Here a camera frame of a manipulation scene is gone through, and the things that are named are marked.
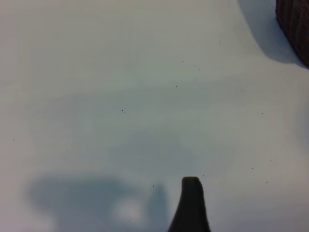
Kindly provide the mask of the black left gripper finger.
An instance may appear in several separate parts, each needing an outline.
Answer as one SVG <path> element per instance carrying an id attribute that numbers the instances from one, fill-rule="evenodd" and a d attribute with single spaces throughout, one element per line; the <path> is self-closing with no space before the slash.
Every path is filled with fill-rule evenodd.
<path id="1" fill-rule="evenodd" d="M 198 177 L 184 177 L 177 210 L 169 232 L 210 232 L 204 191 Z"/>

